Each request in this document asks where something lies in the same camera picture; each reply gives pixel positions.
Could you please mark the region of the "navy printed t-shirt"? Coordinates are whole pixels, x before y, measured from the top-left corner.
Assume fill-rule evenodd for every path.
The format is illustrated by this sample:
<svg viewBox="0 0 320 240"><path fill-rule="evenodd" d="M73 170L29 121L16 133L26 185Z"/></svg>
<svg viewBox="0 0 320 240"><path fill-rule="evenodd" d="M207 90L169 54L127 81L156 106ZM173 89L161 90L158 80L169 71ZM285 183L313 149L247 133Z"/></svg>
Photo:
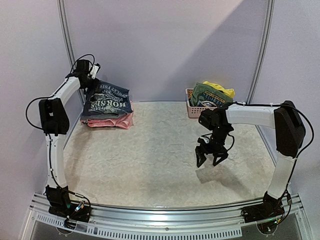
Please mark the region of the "navy printed t-shirt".
<svg viewBox="0 0 320 240"><path fill-rule="evenodd" d="M99 80L92 90L87 90L82 114L130 114L133 112L130 90Z"/></svg>

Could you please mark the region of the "grey-blue button shirt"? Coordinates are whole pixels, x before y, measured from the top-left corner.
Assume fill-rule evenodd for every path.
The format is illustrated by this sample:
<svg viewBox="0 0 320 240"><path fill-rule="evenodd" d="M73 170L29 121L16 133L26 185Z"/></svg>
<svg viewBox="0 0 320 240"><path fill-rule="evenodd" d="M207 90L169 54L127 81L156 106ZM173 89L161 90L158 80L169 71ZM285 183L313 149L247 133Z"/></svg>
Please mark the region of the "grey-blue button shirt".
<svg viewBox="0 0 320 240"><path fill-rule="evenodd" d="M86 120L107 120L107 119L119 119L123 116L126 116L126 113L118 114L118 113L102 113L102 114L92 114L92 115L84 115L80 116L82 121Z"/></svg>

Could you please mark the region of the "pink perforated laundry basket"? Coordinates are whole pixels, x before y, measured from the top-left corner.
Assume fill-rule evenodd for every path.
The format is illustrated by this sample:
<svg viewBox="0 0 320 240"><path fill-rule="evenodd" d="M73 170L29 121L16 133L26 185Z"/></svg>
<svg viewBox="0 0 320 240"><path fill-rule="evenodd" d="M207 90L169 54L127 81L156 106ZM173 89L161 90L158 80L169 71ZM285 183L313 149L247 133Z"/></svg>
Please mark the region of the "pink perforated laundry basket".
<svg viewBox="0 0 320 240"><path fill-rule="evenodd" d="M186 108L187 108L187 115L190 119L198 119L201 115L201 112L203 112L206 109L214 110L216 107L209 107L209 106L191 106L190 105L190 99L193 93L192 88L186 88L185 89L185 100L186 100Z"/></svg>

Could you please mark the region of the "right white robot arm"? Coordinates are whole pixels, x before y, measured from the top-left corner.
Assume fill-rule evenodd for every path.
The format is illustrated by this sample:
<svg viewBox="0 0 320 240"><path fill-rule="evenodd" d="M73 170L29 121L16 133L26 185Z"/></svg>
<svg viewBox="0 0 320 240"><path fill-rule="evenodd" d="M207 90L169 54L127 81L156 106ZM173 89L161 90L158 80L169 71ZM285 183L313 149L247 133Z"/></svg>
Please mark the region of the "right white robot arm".
<svg viewBox="0 0 320 240"><path fill-rule="evenodd" d="M215 109L206 109L201 112L198 122L212 133L210 137L201 136L197 140L199 145L195 148L196 166L201 167L208 155L213 156L214 166L228 158L225 141L234 130L234 124L274 129L277 161L266 195L278 200L288 188L306 135L301 117L302 114L289 100L274 105L233 102Z"/></svg>

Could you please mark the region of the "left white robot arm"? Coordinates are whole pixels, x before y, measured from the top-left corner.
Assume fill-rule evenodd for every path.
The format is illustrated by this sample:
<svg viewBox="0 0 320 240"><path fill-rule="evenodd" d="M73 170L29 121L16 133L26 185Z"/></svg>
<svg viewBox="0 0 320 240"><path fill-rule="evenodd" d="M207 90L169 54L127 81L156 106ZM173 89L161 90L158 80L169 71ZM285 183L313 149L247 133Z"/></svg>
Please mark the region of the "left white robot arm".
<svg viewBox="0 0 320 240"><path fill-rule="evenodd" d="M51 189L72 194L64 173L64 145L70 128L65 105L75 92L89 88L96 75L94 72L70 73L51 96L38 104L41 128L46 139L47 187Z"/></svg>

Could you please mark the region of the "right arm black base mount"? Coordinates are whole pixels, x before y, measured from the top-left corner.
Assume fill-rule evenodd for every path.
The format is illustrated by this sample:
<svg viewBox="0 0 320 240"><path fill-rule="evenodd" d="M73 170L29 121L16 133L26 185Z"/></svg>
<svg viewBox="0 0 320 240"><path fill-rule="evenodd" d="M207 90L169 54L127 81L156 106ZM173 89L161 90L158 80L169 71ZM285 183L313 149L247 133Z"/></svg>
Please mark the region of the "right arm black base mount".
<svg viewBox="0 0 320 240"><path fill-rule="evenodd" d="M285 211L282 199L286 197L289 206ZM241 216L245 223L257 222L256 226L260 233L265 235L273 234L280 223L289 215L292 207L292 197L286 190L279 199L264 194L262 203L246 206L241 209Z"/></svg>

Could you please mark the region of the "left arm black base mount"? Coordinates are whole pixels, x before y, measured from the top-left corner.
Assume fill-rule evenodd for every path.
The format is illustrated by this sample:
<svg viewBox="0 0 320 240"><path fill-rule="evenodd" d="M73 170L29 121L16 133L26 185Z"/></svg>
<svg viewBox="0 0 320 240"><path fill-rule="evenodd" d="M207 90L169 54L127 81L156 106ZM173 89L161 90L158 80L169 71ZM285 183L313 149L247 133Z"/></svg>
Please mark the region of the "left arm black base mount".
<svg viewBox="0 0 320 240"><path fill-rule="evenodd" d="M75 220L88 223L91 217L92 207L90 200L79 193L70 191L66 187L45 187L45 195L49 201L49 213L67 220ZM70 195L80 198L81 201L72 203Z"/></svg>

